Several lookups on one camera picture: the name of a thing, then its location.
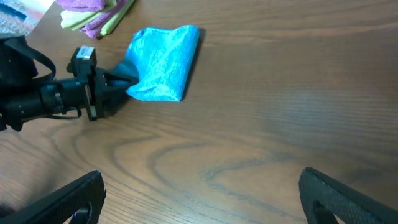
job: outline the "black plastic part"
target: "black plastic part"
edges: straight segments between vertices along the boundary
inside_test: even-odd
[[[95,224],[98,223],[105,196],[101,174],[92,171],[21,211],[1,219],[0,223],[62,224],[73,215],[73,223]]]
[[[36,118],[75,119],[86,108],[89,121],[106,116],[113,97],[138,83],[136,77],[117,75],[96,68],[95,49],[90,58],[77,58],[77,48],[67,67],[74,78],[54,80],[55,65],[32,49],[23,36],[0,35],[0,131],[20,131],[23,123]],[[52,72],[40,78],[34,60]],[[57,116],[77,110],[78,116]]]
[[[299,180],[300,199],[308,224],[398,223],[398,212],[313,168]]]

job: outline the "stack of towels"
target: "stack of towels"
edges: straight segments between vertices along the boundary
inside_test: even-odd
[[[55,0],[64,8],[62,28],[80,30],[88,37],[110,34],[134,0]]]

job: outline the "blue towel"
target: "blue towel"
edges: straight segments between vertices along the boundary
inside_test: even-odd
[[[181,101],[198,39],[199,29],[193,25],[174,30],[142,29],[114,72],[139,78],[139,83],[126,91],[135,99]]]

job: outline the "wood grain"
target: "wood grain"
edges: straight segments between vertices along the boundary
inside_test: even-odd
[[[181,103],[2,132],[1,203],[98,169],[100,223],[306,223],[298,179],[314,167],[398,208],[398,2],[137,0],[102,40],[61,29],[60,11],[28,39],[60,78],[81,45],[111,69],[144,27],[205,32]]]

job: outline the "folded towel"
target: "folded towel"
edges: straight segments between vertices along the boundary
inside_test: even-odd
[[[72,30],[78,30],[84,27],[87,23],[93,21],[102,13],[111,10],[116,6],[116,0],[108,0],[103,10],[98,12],[72,12],[64,10],[61,12],[62,28],[71,28]]]
[[[119,24],[119,21],[123,18],[127,10],[131,7],[134,0],[128,0],[125,5],[120,9],[119,12],[116,13],[101,29],[101,33],[99,35],[105,36],[114,30],[114,28]]]
[[[199,34],[193,25],[175,30],[148,27],[136,33],[114,69],[139,78],[126,93],[138,100],[181,101]]]
[[[117,0],[117,5],[109,10],[108,12],[102,13],[95,20],[87,23],[80,31],[84,32],[88,37],[94,39],[101,33],[101,29],[105,24],[117,13],[123,6],[128,2],[133,0]]]
[[[103,10],[106,0],[55,0],[65,10],[73,12],[95,12]]]

